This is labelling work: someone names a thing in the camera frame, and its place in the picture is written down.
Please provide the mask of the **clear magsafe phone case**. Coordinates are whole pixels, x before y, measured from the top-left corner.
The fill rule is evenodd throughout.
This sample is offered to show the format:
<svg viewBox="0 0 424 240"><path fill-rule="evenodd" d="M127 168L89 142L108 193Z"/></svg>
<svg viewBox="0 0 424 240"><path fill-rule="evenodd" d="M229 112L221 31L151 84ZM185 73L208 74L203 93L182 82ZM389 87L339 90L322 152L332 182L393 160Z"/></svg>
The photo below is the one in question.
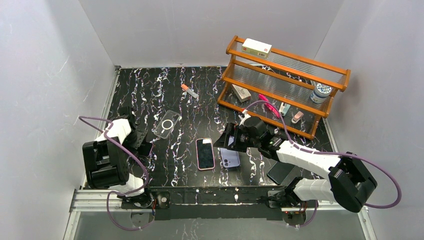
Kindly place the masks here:
<svg viewBox="0 0 424 240"><path fill-rule="evenodd" d="M161 139L167 139L180 117L181 115L179 113L168 110L154 128L153 134Z"/></svg>

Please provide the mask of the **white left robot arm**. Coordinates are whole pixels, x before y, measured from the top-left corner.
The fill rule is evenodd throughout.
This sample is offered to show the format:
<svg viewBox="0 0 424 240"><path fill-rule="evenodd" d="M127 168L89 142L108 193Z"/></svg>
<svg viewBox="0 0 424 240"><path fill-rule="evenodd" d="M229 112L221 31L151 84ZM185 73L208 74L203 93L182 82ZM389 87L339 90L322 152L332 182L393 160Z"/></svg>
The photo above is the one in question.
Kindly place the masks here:
<svg viewBox="0 0 424 240"><path fill-rule="evenodd" d="M146 135L130 106L107 119L100 136L82 145L88 186L120 192L119 198L128 202L141 199L145 195L145 181L130 173L128 159L150 155L153 144L146 141Z"/></svg>

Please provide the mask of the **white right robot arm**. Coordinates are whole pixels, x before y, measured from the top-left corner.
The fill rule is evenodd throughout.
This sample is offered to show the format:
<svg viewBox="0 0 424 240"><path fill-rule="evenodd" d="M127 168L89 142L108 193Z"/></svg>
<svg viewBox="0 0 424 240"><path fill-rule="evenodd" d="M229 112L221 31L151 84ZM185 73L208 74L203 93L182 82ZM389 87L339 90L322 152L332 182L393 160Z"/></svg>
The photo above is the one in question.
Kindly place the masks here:
<svg viewBox="0 0 424 240"><path fill-rule="evenodd" d="M271 132L256 116L247 118L242 124L227 123L213 146L236 152L257 148L264 157L282 163L285 167L297 166L320 177L296 177L284 190L268 197L270 201L283 205L329 201L357 213L378 186L375 178L356 155L321 152L298 146L291 143L285 134Z"/></svg>

